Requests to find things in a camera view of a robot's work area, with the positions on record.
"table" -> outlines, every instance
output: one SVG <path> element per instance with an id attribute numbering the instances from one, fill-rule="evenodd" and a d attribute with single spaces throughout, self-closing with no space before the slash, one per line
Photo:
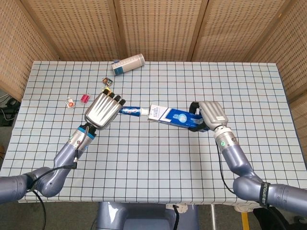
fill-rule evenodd
<path id="1" fill-rule="evenodd" d="M 114 76 L 111 62 L 35 61 L 1 176 L 19 175 L 53 159 L 109 77 L 125 105 L 158 104 L 187 110 L 193 101 L 215 100 L 255 172 L 270 183 L 307 188 L 307 172 L 275 64 L 146 62 Z M 89 103 L 80 102 L 84 93 Z M 66 108 L 66 98 L 76 101 Z M 223 159 L 229 187 L 236 176 Z M 160 202 L 256 206 L 228 192 L 221 180 L 213 132 L 118 115 L 82 155 L 61 192 L 48 201 Z M 27 194 L 22 201 L 36 201 Z"/>

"woven screen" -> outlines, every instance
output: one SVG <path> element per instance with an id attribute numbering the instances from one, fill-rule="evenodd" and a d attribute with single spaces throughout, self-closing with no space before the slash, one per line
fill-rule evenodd
<path id="1" fill-rule="evenodd" d="M 119 58 L 107 0 L 28 0 L 27 5 L 65 60 Z"/>
<path id="2" fill-rule="evenodd" d="M 0 4 L 0 88 L 21 101 L 34 60 L 56 60 L 17 4 Z"/>
<path id="3" fill-rule="evenodd" d="M 201 0 L 120 1 L 128 56 L 186 61 Z"/>
<path id="4" fill-rule="evenodd" d="M 291 111 L 304 156 L 307 160 L 307 94 L 291 104 Z"/>
<path id="5" fill-rule="evenodd" d="M 243 61 L 284 0 L 210 0 L 194 61 Z"/>
<path id="6" fill-rule="evenodd" d="M 307 90 L 306 0 L 294 4 L 252 61 L 277 63 L 290 102 Z"/>

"floor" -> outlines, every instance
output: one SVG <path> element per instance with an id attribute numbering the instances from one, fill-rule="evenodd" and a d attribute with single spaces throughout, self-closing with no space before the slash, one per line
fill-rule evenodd
<path id="1" fill-rule="evenodd" d="M 12 127 L 0 127 L 0 145 L 5 149 L 10 141 Z M 55 202 L 45 203 L 47 210 L 46 230 L 81 229 L 89 230 L 96 217 L 98 203 L 88 202 Z M 216 205 L 216 223 L 218 230 L 242 229 L 241 214 L 231 206 Z M 248 214 L 249 229 L 260 230 L 260 225 L 252 213 Z M 0 229 L 35 230 L 41 229 L 43 211 L 39 203 L 11 202 L 0 205 Z M 199 206 L 200 230 L 211 230 L 210 205 Z"/>

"yellow pole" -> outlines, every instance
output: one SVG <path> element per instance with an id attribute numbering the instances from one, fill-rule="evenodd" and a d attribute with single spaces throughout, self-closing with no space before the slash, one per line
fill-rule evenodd
<path id="1" fill-rule="evenodd" d="M 241 212 L 241 216 L 242 216 L 243 230 L 249 230 L 248 213 L 247 212 Z"/>

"black wrist strap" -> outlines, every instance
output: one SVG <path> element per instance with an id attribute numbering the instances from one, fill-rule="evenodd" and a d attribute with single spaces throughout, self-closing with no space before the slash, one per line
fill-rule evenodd
<path id="1" fill-rule="evenodd" d="M 268 193 L 269 193 L 270 183 L 262 182 L 259 194 L 259 204 L 261 207 L 268 208 Z"/>

